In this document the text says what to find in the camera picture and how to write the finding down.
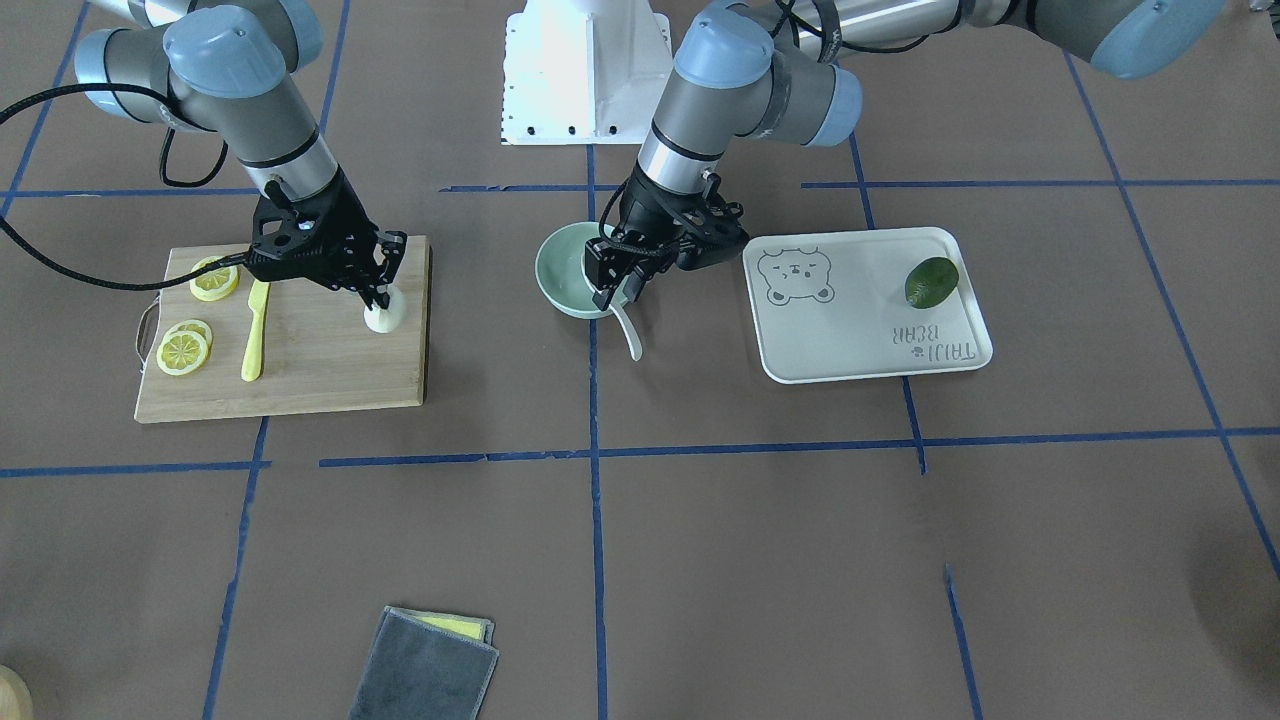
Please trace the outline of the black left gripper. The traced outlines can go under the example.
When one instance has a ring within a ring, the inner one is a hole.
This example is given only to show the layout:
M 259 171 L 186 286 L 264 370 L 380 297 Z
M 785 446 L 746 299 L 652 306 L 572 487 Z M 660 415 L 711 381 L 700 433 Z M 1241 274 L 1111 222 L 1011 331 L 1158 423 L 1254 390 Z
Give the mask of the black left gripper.
M 646 282 L 673 264 L 692 272 L 741 254 L 750 241 L 740 222 L 742 205 L 723 199 L 713 170 L 698 186 L 694 193 L 676 193 L 632 168 L 605 205 L 607 211 L 620 205 L 620 223 L 608 231 L 599 220 L 586 241 L 586 279 L 598 310 L 609 311 L 622 286 L 623 302 L 636 302 Z

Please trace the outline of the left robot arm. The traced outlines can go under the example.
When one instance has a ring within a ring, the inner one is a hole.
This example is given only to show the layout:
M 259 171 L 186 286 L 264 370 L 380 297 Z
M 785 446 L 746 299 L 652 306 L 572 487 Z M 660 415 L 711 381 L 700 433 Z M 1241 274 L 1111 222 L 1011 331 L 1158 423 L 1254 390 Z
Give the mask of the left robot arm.
M 742 209 L 719 191 L 735 138 L 804 147 L 844 142 L 861 115 L 846 54 L 896 54 L 960 26 L 1012 26 L 1119 79 L 1187 53 L 1220 1 L 713 1 L 692 19 L 628 178 L 618 218 L 584 245 L 591 304 L 634 301 L 671 266 L 728 261 L 749 243 Z

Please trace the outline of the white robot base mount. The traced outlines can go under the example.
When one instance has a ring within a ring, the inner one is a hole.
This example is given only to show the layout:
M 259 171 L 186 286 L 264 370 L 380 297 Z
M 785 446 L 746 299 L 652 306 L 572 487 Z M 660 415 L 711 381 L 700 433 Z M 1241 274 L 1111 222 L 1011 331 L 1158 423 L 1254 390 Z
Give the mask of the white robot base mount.
M 673 69 L 650 3 L 527 1 L 504 41 L 502 143 L 643 143 Z

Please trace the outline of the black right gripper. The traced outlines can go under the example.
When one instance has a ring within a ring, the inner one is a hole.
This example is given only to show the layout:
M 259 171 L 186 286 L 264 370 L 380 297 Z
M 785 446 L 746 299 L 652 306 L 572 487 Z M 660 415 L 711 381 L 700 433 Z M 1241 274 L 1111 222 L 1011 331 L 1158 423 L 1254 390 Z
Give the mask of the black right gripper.
M 342 169 L 307 199 L 288 199 L 276 179 L 264 192 L 244 261 L 255 279 L 305 278 L 333 291 L 364 293 L 369 313 L 390 310 L 392 284 L 408 236 L 380 231 Z

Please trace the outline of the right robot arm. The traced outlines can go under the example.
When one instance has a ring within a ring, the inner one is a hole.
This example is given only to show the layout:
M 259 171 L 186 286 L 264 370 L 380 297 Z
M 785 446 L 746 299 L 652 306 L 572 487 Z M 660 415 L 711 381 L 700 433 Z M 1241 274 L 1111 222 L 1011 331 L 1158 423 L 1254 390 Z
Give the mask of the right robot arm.
M 324 32 L 305 1 L 106 1 L 132 28 L 84 36 L 76 77 L 115 117 L 221 136 L 257 186 L 248 272 L 357 293 L 401 309 L 407 238 L 367 217 L 292 76 Z

